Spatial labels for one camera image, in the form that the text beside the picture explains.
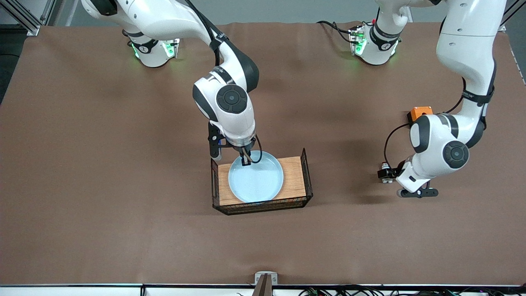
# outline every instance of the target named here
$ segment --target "metal frame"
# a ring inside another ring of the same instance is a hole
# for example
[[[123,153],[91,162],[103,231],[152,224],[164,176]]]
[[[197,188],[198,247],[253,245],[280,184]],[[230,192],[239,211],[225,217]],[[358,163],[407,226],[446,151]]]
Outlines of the metal frame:
[[[526,4],[526,0],[515,0],[513,4],[504,11],[504,16],[502,17],[501,27]]]
[[[269,280],[268,283],[263,281],[258,281],[257,283],[266,284],[265,286],[268,286],[265,288],[265,290],[282,290],[282,291],[297,291],[297,290],[304,290],[307,288],[315,288],[315,289],[324,289],[324,290],[336,290],[336,289],[346,289],[348,291],[358,291],[356,284],[271,284],[271,274],[265,274],[264,277],[267,277]],[[399,291],[399,292],[414,292],[417,293],[419,291],[443,291],[444,289],[447,289],[451,292],[461,292],[464,291],[468,287],[472,288],[487,288],[491,290],[500,291],[503,294],[507,295],[524,295],[526,296],[526,284],[523,285],[465,285],[465,284],[361,284],[359,285],[362,288],[369,287],[375,290],[383,291],[385,292],[385,295],[387,295],[388,292],[393,291]],[[41,288],[41,289],[49,289],[49,288],[64,288],[64,292],[68,291],[72,288],[131,288],[134,289],[134,291],[140,291],[138,295],[146,296],[148,295],[147,291],[150,289],[161,289],[166,290],[166,292],[172,290],[172,289],[206,289],[210,292],[212,291],[225,291],[228,289],[245,289],[254,291],[254,289],[257,287],[253,284],[12,284],[12,285],[1,285],[0,284],[0,291],[2,291],[5,288]],[[59,295],[57,290],[53,290],[53,295]],[[82,295],[93,295],[92,293],[88,293],[89,290],[86,290],[86,293],[82,293]],[[480,292],[480,294],[477,292],[476,296],[486,296],[485,292]]]
[[[51,16],[51,12],[55,9],[56,4],[57,0],[47,0],[46,6],[44,7],[44,11],[40,16],[40,22],[42,22],[43,25],[49,24],[49,17]]]
[[[38,35],[38,31],[42,25],[41,21],[17,0],[0,0],[0,6],[27,30],[27,36]]]

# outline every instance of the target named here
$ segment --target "wiring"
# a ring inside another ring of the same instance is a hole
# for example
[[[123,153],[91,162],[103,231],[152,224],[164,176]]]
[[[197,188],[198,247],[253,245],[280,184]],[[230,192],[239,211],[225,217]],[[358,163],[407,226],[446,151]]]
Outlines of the wiring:
[[[452,111],[454,111],[454,110],[460,105],[460,103],[462,102],[462,99],[463,99],[463,98],[464,98],[464,97],[461,96],[460,99],[457,101],[457,103],[456,103],[451,109],[449,109],[449,110],[447,110],[447,111],[445,111],[445,112],[441,112],[441,113],[451,113]],[[391,164],[390,164],[389,161],[387,160],[387,153],[386,153],[386,151],[387,151],[387,143],[389,142],[389,138],[391,138],[391,136],[393,135],[393,133],[395,133],[397,130],[401,129],[401,128],[404,127],[404,126],[408,126],[408,125],[410,125],[410,124],[409,124],[409,123],[406,123],[406,124],[403,124],[403,125],[401,125],[401,126],[395,128],[395,129],[392,130],[391,133],[387,136],[386,143],[385,143],[385,145],[383,146],[383,158],[385,159],[387,165],[388,165],[390,168],[393,168],[393,167],[391,167]]]
[[[405,123],[397,128],[395,128],[394,130],[391,131],[391,133],[387,136],[387,139],[386,139],[386,143],[385,145],[383,146],[383,158],[385,159],[387,165],[392,168],[391,164],[389,163],[389,161],[387,160],[387,143],[389,143],[389,139],[391,138],[391,136],[399,129],[401,129],[402,127],[404,126],[408,126],[409,123]]]
[[[388,296],[462,296],[461,294],[464,292],[479,292],[479,293],[487,293],[488,296],[505,296],[505,295],[516,295],[521,296],[518,290],[516,289],[508,289],[508,291],[497,291],[485,287],[467,287],[464,290],[460,292],[453,293],[450,290],[447,289],[439,289],[437,290],[423,290],[423,291],[415,291],[413,293],[400,293],[398,290],[393,290],[390,292]],[[373,287],[367,287],[362,285],[342,285],[340,288],[336,288],[336,294],[334,296],[356,296],[360,293],[365,294],[366,296],[385,296],[383,292],[373,288]],[[298,296],[319,296],[319,295],[327,295],[327,296],[333,296],[331,295],[327,290],[324,289],[318,289],[318,288],[306,288],[302,290]]]
[[[12,54],[12,53],[0,53],[0,55],[10,55],[10,56],[20,57],[19,55]]]
[[[347,42],[349,42],[349,43],[352,43],[352,44],[358,44],[358,42],[356,42],[356,41],[351,41],[351,40],[347,39],[347,38],[343,35],[343,33],[349,34],[349,31],[351,31],[351,30],[353,30],[353,29],[356,29],[357,26],[354,26],[354,27],[352,27],[352,28],[350,28],[350,29],[348,29],[348,30],[344,30],[344,29],[340,29],[340,28],[338,28],[338,25],[336,24],[336,22],[329,23],[329,22],[327,22],[327,21],[319,21],[319,22],[316,22],[316,23],[317,23],[317,24],[327,24],[327,25],[329,25],[331,28],[335,29],[335,30],[338,32],[338,34],[340,34],[340,36],[341,36],[341,38],[342,38],[343,40],[345,40],[345,41],[347,41]]]
[[[210,41],[213,41],[215,39],[214,34],[212,33],[212,29],[210,28],[210,24],[207,22],[205,16],[194,6],[194,4],[190,0],[185,0],[188,6],[197,14],[197,17],[201,20],[203,23],[203,26],[205,26],[206,32],[208,32],[208,36],[210,37]],[[219,49],[217,48],[214,50],[214,55],[216,57],[216,66],[219,66]]]
[[[245,149],[245,147],[241,147],[241,150],[243,151],[243,154],[248,159],[248,161],[250,161],[251,163],[259,163],[261,161],[261,159],[263,158],[263,149],[261,148],[261,142],[259,141],[259,138],[258,138],[257,134],[256,134],[255,137],[256,137],[256,141],[258,141],[258,145],[259,145],[259,159],[258,159],[258,161],[253,161],[252,158],[250,158],[250,155],[248,155],[248,152]]]

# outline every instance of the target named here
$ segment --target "green indicator light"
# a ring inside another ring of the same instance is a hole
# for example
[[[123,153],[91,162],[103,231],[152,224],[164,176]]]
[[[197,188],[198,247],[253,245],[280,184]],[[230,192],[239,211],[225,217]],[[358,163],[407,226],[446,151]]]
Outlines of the green indicator light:
[[[131,46],[132,46],[132,48],[133,48],[133,51],[135,52],[135,56],[136,56],[137,58],[139,58],[139,54],[137,53],[137,50],[135,49],[135,45],[132,44]]]
[[[356,45],[356,54],[361,55],[363,53],[363,49],[367,45],[367,42],[365,38],[360,42],[358,45]]]
[[[166,44],[164,43],[164,48],[165,48],[165,52],[166,52],[166,55],[170,58],[170,57],[173,57],[175,55],[174,53],[174,47],[171,46],[170,44]]]

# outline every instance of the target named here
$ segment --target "cable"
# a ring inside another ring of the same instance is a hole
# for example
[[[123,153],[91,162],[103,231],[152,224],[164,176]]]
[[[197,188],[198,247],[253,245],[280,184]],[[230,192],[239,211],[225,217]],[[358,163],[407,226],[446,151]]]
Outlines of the cable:
[[[250,158],[250,155],[248,155],[247,150],[245,149],[245,147],[241,147],[241,150],[243,151],[243,154],[248,159],[248,161],[250,161],[251,163],[259,163],[261,161],[261,159],[263,158],[263,149],[261,148],[261,142],[259,141],[258,134],[256,134],[255,137],[256,137],[256,141],[258,141],[258,145],[259,145],[259,159],[258,159],[258,161],[253,161],[252,158]]]
[[[352,43],[352,44],[358,44],[358,42],[356,42],[356,41],[351,41],[351,40],[345,38],[345,36],[342,34],[342,33],[349,34],[349,30],[355,29],[357,26],[355,26],[353,28],[350,28],[349,30],[346,31],[346,30],[338,28],[338,25],[336,24],[336,22],[332,22],[332,24],[331,24],[331,23],[329,23],[327,21],[319,21],[319,22],[316,22],[316,23],[317,24],[328,24],[331,28],[335,29],[338,32],[338,34],[340,34],[340,36],[341,36],[341,38],[343,38],[343,40],[345,40],[345,41],[347,41],[349,43]]]
[[[456,295],[459,295],[459,296],[460,296],[460,294],[462,294],[462,293],[464,293],[464,292],[467,292],[467,291],[469,291],[469,290],[473,290],[473,289],[477,289],[477,290],[479,290],[479,291],[481,291],[481,292],[485,292],[485,293],[487,293],[487,294],[490,295],[490,296],[495,296],[495,293],[503,294],[502,292],[495,291],[495,290],[491,290],[491,289],[488,289],[488,288],[483,288],[483,287],[467,287],[467,288],[465,288],[464,290],[462,290],[462,291],[456,293]]]
[[[455,110],[455,109],[460,105],[460,102],[462,102],[462,99],[463,99],[463,98],[464,98],[464,97],[461,96],[460,99],[458,100],[458,102],[455,104],[455,106],[453,106],[453,108],[451,108],[451,109],[449,109],[449,110],[447,110],[447,111],[445,111],[445,112],[443,112],[443,113],[451,113],[453,110]]]
[[[16,55],[16,54],[12,54],[12,53],[0,53],[0,55],[10,55],[10,56],[16,56],[16,57],[19,57],[19,55]]]
[[[325,294],[327,294],[327,296],[332,296],[332,294],[329,293],[329,292],[327,292],[327,290],[320,290],[320,291],[323,292],[323,293],[325,293]]]
[[[334,25],[335,23],[336,23],[336,22],[333,22],[333,23],[331,24],[331,23],[329,23],[329,22],[327,22],[327,21],[319,21],[319,22],[316,22],[316,24],[327,24],[327,25],[329,25],[331,28],[333,28],[333,29],[335,29],[335,30],[339,30],[339,31],[342,32],[342,33],[348,33],[348,32],[349,32],[349,31],[345,31],[345,30],[343,30],[343,29],[339,29],[338,26],[335,26],[335,25]]]
[[[213,41],[215,39],[214,34],[212,33],[212,29],[210,28],[210,25],[205,19],[205,16],[194,6],[194,4],[190,0],[185,0],[188,6],[197,14],[197,17],[201,20],[203,23],[203,26],[205,26],[206,31],[208,32],[208,36],[210,37],[210,41]],[[219,49],[214,50],[214,55],[216,57],[216,66],[219,66]]]
[[[387,143],[389,142],[389,138],[391,138],[391,136],[392,136],[397,130],[401,129],[401,128],[404,127],[404,126],[408,126],[408,125],[409,125],[409,123],[405,123],[405,124],[403,124],[403,125],[397,127],[396,129],[392,130],[392,132],[387,136],[386,144],[383,146],[383,158],[386,160],[386,163],[387,163],[387,165],[388,165],[390,168],[393,168],[393,167],[391,167],[391,165],[389,164],[389,161],[387,160],[387,153],[386,153],[386,151],[387,151]]]

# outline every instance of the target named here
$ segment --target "black cable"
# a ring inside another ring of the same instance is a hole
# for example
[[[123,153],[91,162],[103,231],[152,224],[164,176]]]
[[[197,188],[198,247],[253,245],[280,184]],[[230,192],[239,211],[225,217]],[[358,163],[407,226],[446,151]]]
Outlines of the black cable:
[[[445,111],[445,112],[443,112],[443,113],[451,113],[453,110],[455,110],[455,109],[460,105],[460,102],[462,102],[462,99],[463,99],[463,98],[464,98],[464,97],[461,96],[460,99],[458,100],[458,102],[455,104],[455,106],[453,106],[453,108],[451,108],[451,109],[449,109],[449,110],[447,110],[447,111]]]
[[[487,294],[490,295],[490,296],[495,296],[496,293],[503,294],[503,293],[500,292],[500,291],[495,291],[495,290],[491,290],[491,289],[484,288],[484,287],[467,287],[467,288],[465,288],[464,290],[462,290],[462,291],[460,291],[460,292],[458,292],[458,293],[456,293],[456,294],[457,294],[457,295],[460,295],[460,294],[462,294],[462,293],[464,293],[464,292],[467,292],[467,291],[469,291],[469,290],[473,290],[473,289],[476,289],[476,290],[478,290],[478,291],[485,292],[485,293],[487,293]]]
[[[208,32],[208,36],[210,37],[210,41],[213,41],[215,39],[214,34],[212,33],[212,29],[210,28],[210,24],[206,21],[205,16],[194,6],[194,4],[190,0],[185,0],[188,6],[197,14],[197,17],[201,20],[203,23],[203,26],[205,26],[206,32]],[[214,55],[216,58],[216,66],[219,66],[219,49],[214,50]]]
[[[349,32],[349,31],[345,31],[345,30],[343,30],[343,29],[339,29],[338,26],[335,26],[335,25],[334,25],[335,23],[336,23],[336,22],[332,22],[332,24],[331,24],[331,23],[329,23],[329,22],[327,22],[327,21],[319,21],[319,22],[316,22],[316,24],[327,24],[327,25],[329,25],[331,28],[333,28],[333,29],[335,29],[335,30],[339,30],[339,31],[342,32],[342,33],[348,33],[348,32]]]
[[[327,296],[332,296],[332,294],[329,293],[329,292],[327,292],[327,290],[320,290],[320,291],[323,292],[323,293],[325,293],[325,294],[327,294]]]
[[[256,134],[255,137],[256,137],[256,141],[258,141],[258,145],[259,145],[259,159],[258,159],[258,161],[253,161],[252,159],[250,159],[250,161],[252,161],[252,163],[259,163],[261,161],[261,159],[263,158],[263,148],[261,148],[261,142],[259,141],[258,134]]]
[[[392,132],[387,136],[387,139],[386,139],[386,144],[383,146],[383,158],[386,160],[386,163],[387,165],[390,167],[390,168],[393,168],[391,167],[391,165],[389,164],[389,161],[387,160],[387,154],[386,154],[386,151],[387,151],[387,143],[389,142],[389,138],[391,138],[391,136],[399,129],[401,129],[402,127],[404,126],[408,126],[409,123],[405,123],[399,127],[397,127],[396,129],[392,130]]]
[[[338,32],[338,34],[340,34],[340,36],[341,36],[341,38],[343,40],[345,40],[345,41],[347,41],[349,43],[352,43],[352,44],[358,44],[358,42],[356,42],[356,41],[351,41],[351,40],[345,38],[345,36],[342,34],[342,33],[349,34],[349,30],[352,30],[352,29],[356,28],[356,26],[353,27],[353,28],[350,28],[349,30],[346,31],[346,30],[338,28],[338,25],[336,24],[336,22],[332,22],[332,24],[331,24],[331,23],[329,23],[327,21],[319,21],[319,22],[317,22],[317,24],[328,24],[331,28],[335,29]]]
[[[0,55],[10,55],[10,56],[20,57],[19,55],[12,54],[12,53],[0,53]]]
[[[382,292],[380,292],[379,290],[377,290],[375,288],[368,288],[368,289],[371,290],[371,291],[375,291],[375,292],[380,293],[381,296],[385,296]]]
[[[522,3],[521,6],[519,6],[519,8],[517,8],[516,11],[514,11],[510,16],[508,16],[508,18],[506,20],[504,20],[504,22],[502,22],[502,24],[500,24],[501,26],[503,24],[505,24],[517,11],[519,11],[519,9],[521,9],[524,5],[526,4],[526,2]]]

